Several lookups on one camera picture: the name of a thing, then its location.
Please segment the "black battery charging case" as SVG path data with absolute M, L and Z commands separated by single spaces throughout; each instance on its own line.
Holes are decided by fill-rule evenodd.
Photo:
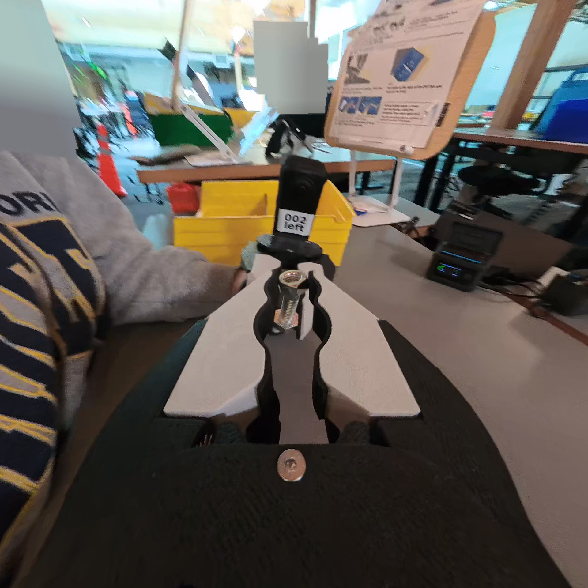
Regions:
M 555 276 L 542 293 L 541 301 L 551 312 L 577 318 L 587 315 L 587 270 Z

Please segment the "red plastic bin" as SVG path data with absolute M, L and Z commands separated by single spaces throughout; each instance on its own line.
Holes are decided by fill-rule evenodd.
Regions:
M 187 182 L 176 182 L 166 188 L 166 195 L 176 217 L 195 216 L 201 207 L 201 187 Z

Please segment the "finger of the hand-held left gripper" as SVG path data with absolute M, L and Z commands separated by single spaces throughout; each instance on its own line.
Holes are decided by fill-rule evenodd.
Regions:
M 322 275 L 322 266 L 316 262 L 305 262 L 299 265 L 298 270 L 306 276 L 306 280 L 298 286 L 299 302 L 296 337 L 299 341 L 302 341 L 313 329 L 315 307 L 311 297 L 311 274 L 313 271 L 319 270 L 319 274 Z
M 268 254 L 256 254 L 251 270 L 247 274 L 247 285 L 253 283 L 257 278 L 267 272 L 272 273 L 278 269 L 278 259 Z

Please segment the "black flat box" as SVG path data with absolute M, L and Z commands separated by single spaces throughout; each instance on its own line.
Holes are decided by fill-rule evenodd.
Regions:
M 502 241 L 489 263 L 488 276 L 503 272 L 537 279 L 571 251 L 570 243 L 523 226 L 502 214 L 455 204 L 437 219 L 433 237 L 440 243 L 449 239 L 454 221 L 502 232 Z

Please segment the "silver hex nut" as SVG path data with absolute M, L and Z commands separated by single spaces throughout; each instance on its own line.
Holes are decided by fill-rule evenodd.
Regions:
M 298 298 L 300 287 L 306 282 L 307 275 L 300 270 L 285 270 L 278 277 L 279 289 L 283 298 Z

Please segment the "yellow plastic bin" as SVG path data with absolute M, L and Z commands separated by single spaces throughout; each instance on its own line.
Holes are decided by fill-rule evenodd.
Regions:
M 202 253 L 215 263 L 236 266 L 242 249 L 271 234 L 278 180 L 206 181 L 201 185 L 201 208 L 195 216 L 176 216 L 173 243 Z M 309 240 L 322 247 L 340 267 L 356 217 L 334 184 L 323 187 Z

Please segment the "black charger with display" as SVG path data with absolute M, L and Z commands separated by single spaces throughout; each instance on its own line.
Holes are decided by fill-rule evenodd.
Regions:
M 448 236 L 439 239 L 425 278 L 462 292 L 472 292 L 487 273 L 502 240 L 502 231 L 453 222 Z

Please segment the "black and white device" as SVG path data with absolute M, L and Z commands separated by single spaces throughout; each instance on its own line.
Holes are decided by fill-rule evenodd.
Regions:
M 273 133 L 265 148 L 266 159 L 285 160 L 290 155 L 298 156 L 305 151 L 314 154 L 312 137 L 305 134 L 289 117 L 278 116 L 270 127 Z

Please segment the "silver hex bolt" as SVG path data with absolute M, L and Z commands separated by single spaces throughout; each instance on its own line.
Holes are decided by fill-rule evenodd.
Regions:
M 278 332 L 285 332 L 298 327 L 298 305 L 299 296 L 281 298 L 280 307 L 275 312 L 274 329 Z

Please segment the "printed instruction sheet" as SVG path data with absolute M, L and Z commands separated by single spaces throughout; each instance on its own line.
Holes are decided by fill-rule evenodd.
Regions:
M 484 1 L 380 1 L 349 41 L 325 136 L 349 149 L 424 148 Z

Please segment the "wooden pillar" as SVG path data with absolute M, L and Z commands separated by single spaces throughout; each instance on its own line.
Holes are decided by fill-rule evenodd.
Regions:
M 492 131 L 517 129 L 578 1 L 538 1 L 493 115 Z

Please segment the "green plastic bin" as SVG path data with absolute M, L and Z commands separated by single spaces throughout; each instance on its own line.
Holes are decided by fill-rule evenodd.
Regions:
M 145 92 L 143 103 L 154 137 L 162 147 L 194 145 L 202 148 L 213 145 L 196 125 L 169 107 L 171 99 Z M 188 106 L 221 140 L 228 142 L 233 138 L 232 120 L 223 110 L 206 105 Z

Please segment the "wooden table black legs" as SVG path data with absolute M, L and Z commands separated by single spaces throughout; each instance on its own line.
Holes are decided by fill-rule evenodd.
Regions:
M 546 141 L 529 131 L 460 129 L 447 147 L 449 172 L 458 159 L 469 162 L 465 167 L 499 166 L 541 180 L 534 195 L 502 196 L 492 202 L 522 225 L 550 231 L 587 206 L 587 143 Z M 458 180 L 454 202 L 462 189 Z

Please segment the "blue plastic bin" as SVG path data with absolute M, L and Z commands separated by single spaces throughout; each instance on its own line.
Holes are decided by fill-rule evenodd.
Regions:
M 534 132 L 543 140 L 587 143 L 587 67 L 574 70 L 541 113 Z

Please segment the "orange traffic cone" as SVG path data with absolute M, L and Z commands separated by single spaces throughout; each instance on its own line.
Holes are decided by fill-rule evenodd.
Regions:
M 97 123 L 96 133 L 99 145 L 97 157 L 99 176 L 103 183 L 106 184 L 117 197 L 121 199 L 125 198 L 128 196 L 128 193 L 122 186 L 109 144 L 109 134 L 103 123 Z

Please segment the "black office chair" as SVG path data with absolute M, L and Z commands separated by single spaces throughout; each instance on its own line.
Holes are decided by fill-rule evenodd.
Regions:
M 504 219 L 511 219 L 512 214 L 494 205 L 494 199 L 517 194 L 534 195 L 541 185 L 541 180 L 535 177 L 488 165 L 465 167 L 459 171 L 458 178 L 462 189 L 456 202 Z

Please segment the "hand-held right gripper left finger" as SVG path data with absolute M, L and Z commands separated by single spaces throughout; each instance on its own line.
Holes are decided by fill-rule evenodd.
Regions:
M 264 342 L 273 327 L 276 287 L 277 270 L 267 270 L 209 315 L 165 416 L 232 422 L 249 442 L 279 441 L 280 403 Z

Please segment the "person's left forearm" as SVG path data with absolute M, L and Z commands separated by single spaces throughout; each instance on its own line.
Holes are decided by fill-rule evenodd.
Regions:
M 202 317 L 231 297 L 239 267 L 213 263 L 175 246 L 156 249 L 128 208 L 85 164 L 58 173 L 66 187 L 51 195 L 97 266 L 114 324 L 182 322 Z

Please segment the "grey table with wooden edge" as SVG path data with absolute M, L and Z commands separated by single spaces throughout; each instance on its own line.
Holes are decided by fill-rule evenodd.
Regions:
M 348 173 L 351 161 L 350 151 L 325 145 L 326 151 L 314 151 L 312 158 L 321 161 L 329 174 Z M 254 146 L 245 155 L 240 165 L 192 166 L 186 161 L 166 166 L 140 167 L 137 178 L 143 184 L 158 183 L 199 183 L 224 180 L 265 180 L 276 179 L 280 174 L 280 163 L 265 157 L 262 146 Z

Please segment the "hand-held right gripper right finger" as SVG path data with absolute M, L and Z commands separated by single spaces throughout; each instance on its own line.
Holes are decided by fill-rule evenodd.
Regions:
M 386 339 L 383 322 L 336 286 L 307 271 L 307 329 L 319 338 L 312 400 L 328 442 L 347 425 L 420 416 L 419 405 Z

